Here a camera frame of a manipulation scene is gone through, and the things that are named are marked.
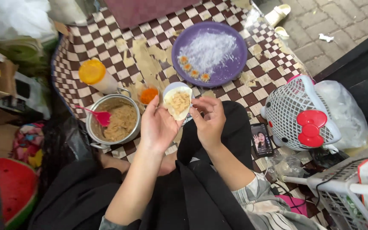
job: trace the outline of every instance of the pot handle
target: pot handle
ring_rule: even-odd
[[[99,143],[97,143],[97,142],[94,142],[94,143],[91,143],[90,144],[91,146],[93,146],[93,147],[95,147],[95,148],[97,148],[97,149],[108,149],[109,148],[109,146],[108,145],[104,145],[104,146],[102,146],[102,145],[100,145]]]
[[[129,94],[129,97],[132,97],[132,93],[126,89],[123,88],[117,88],[117,92],[121,94],[121,91],[126,91]]]

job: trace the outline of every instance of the pink spatula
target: pink spatula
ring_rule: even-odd
[[[110,116],[112,115],[110,112],[95,112],[95,111],[86,109],[84,107],[80,107],[80,106],[75,106],[75,107],[82,108],[84,110],[91,112],[95,116],[99,124],[103,127],[107,127],[110,124]]]

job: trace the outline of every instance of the dumpling wrapper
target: dumpling wrapper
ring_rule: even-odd
[[[173,99],[173,96],[175,93],[177,92],[185,92],[188,94],[188,100],[190,101],[190,104],[188,106],[188,108],[184,109],[184,111],[182,111],[180,114],[176,114],[175,109],[168,104],[168,102],[171,102]],[[168,91],[166,93],[166,95],[164,96],[164,106],[168,109],[168,112],[172,115],[172,117],[174,118],[174,120],[176,121],[181,121],[184,120],[187,117],[188,112],[190,111],[190,107],[191,107],[191,98],[193,95],[193,90],[189,87],[186,86],[180,86],[177,88],[174,88],[170,91]]]

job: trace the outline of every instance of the sleeve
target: sleeve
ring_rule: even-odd
[[[100,222],[99,230],[126,230],[127,226],[119,225],[108,221],[105,216],[102,217],[102,222]]]
[[[283,199],[273,195],[269,181],[261,174],[255,175],[255,179],[247,186],[233,191],[232,194],[256,229],[325,230],[308,217],[291,212]]]

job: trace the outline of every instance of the maroon mat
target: maroon mat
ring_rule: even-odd
[[[105,0],[120,29],[166,16],[200,0]]]

